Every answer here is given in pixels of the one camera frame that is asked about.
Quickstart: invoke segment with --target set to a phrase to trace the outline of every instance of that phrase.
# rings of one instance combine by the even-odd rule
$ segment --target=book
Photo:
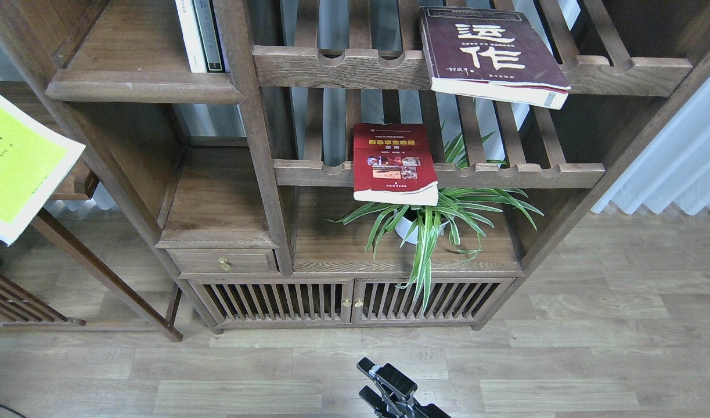
[[[209,73],[223,72],[225,68],[223,66],[218,26],[213,12],[213,2],[212,0],[192,0],[192,3],[195,7],[200,39],[203,42],[206,69]]]
[[[195,8],[192,0],[174,0],[179,15],[179,27],[182,29],[182,40],[185,43],[190,71],[206,73],[206,56],[203,52],[203,42],[200,39],[200,29],[197,26]]]
[[[475,98],[560,109],[569,80],[522,13],[419,8],[431,88]]]
[[[352,127],[355,200],[437,204],[437,174],[421,124]]]
[[[0,95],[0,240],[17,240],[83,151]]]

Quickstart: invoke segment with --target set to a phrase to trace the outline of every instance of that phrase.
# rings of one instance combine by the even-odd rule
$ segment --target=white flower pot
[[[405,217],[402,217],[402,219],[399,219],[399,222],[397,222],[397,228],[395,228],[395,231],[397,232],[397,234],[401,238],[403,238],[409,232],[409,228],[411,228],[411,224],[413,224],[412,221],[406,219]],[[440,225],[440,235],[442,235],[442,231],[445,230],[445,225],[447,225],[447,224],[448,224],[447,222],[443,222],[442,225]],[[416,227],[409,234],[409,236],[406,239],[406,242],[410,243],[410,244],[416,244],[418,236],[419,236],[419,227]]]

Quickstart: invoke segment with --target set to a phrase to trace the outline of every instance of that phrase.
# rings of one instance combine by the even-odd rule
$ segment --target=wooden floor
[[[171,282],[120,212],[62,222],[165,309]],[[28,231],[7,273],[68,316],[133,321]],[[593,215],[480,331],[0,331],[0,403],[30,418],[374,416],[355,363],[390,362],[455,418],[710,418],[710,215]],[[13,416],[0,410],[0,416]]]

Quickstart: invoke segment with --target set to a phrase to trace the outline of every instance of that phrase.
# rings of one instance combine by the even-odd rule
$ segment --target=cabinet door
[[[421,295],[414,300],[415,286],[400,289],[399,279],[355,281],[352,322],[365,325],[424,323],[451,325],[474,323],[509,287],[514,278],[432,278],[427,309],[421,311]]]
[[[349,323],[352,279],[192,279],[217,328]]]

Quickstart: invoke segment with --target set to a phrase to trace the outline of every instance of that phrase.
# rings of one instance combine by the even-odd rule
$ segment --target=red book
[[[352,127],[355,200],[437,204],[437,174],[421,124]]]
[[[522,13],[422,7],[432,90],[560,109],[570,85]]]

